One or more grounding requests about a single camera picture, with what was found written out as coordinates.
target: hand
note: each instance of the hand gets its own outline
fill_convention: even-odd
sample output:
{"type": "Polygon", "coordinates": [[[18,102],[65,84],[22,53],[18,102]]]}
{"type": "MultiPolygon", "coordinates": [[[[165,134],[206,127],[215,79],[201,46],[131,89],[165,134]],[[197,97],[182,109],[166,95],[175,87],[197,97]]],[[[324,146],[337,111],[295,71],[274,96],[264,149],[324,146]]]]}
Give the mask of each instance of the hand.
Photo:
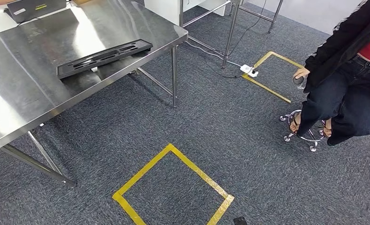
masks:
{"type": "Polygon", "coordinates": [[[301,76],[306,77],[310,73],[311,72],[306,68],[301,68],[297,70],[297,72],[293,75],[293,78],[295,77],[296,79],[299,79],[301,76]]]}

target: black plastic tray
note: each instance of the black plastic tray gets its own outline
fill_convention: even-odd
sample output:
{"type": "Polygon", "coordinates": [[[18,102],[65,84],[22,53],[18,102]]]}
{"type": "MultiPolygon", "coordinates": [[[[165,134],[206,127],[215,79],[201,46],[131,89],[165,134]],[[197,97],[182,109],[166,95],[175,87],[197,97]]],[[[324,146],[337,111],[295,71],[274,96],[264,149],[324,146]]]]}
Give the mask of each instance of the black plastic tray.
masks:
{"type": "Polygon", "coordinates": [[[124,57],[148,50],[153,45],[142,39],[138,39],[123,45],[118,45],[86,57],[73,60],[57,67],[57,76],[59,79],[69,77],[94,67],[102,66],[124,57]]]}

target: white wall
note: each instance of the white wall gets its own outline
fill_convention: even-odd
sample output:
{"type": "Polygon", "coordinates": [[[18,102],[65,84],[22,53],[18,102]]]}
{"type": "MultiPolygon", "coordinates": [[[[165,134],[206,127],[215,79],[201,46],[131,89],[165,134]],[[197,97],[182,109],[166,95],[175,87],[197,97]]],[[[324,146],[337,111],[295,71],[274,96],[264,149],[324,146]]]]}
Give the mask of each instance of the white wall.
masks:
{"type": "MultiPolygon", "coordinates": [[[[262,7],[265,0],[249,0],[262,7]]],[[[337,23],[348,17],[361,0],[284,0],[280,15],[332,34],[337,23]]],[[[265,8],[276,11],[279,0],[266,0],[265,8]]]]}

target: laptop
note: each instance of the laptop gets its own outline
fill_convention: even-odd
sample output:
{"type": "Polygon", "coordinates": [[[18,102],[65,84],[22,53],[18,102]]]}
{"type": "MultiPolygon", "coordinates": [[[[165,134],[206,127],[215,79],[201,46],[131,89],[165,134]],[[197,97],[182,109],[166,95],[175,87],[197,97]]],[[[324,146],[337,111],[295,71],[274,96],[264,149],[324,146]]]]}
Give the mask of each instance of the laptop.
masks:
{"type": "Polygon", "coordinates": [[[17,0],[8,3],[5,12],[17,23],[23,23],[66,6],[66,0],[17,0]]]}

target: white power adapter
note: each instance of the white power adapter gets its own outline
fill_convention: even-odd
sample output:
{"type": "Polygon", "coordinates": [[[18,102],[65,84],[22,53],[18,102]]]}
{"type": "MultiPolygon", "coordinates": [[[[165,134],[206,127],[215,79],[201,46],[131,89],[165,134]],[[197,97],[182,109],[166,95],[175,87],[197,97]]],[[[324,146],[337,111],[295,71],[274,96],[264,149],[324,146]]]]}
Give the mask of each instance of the white power adapter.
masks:
{"type": "Polygon", "coordinates": [[[245,72],[250,77],[256,77],[258,75],[258,71],[255,71],[254,69],[254,67],[249,67],[248,65],[242,65],[240,68],[241,71],[245,72]]]}

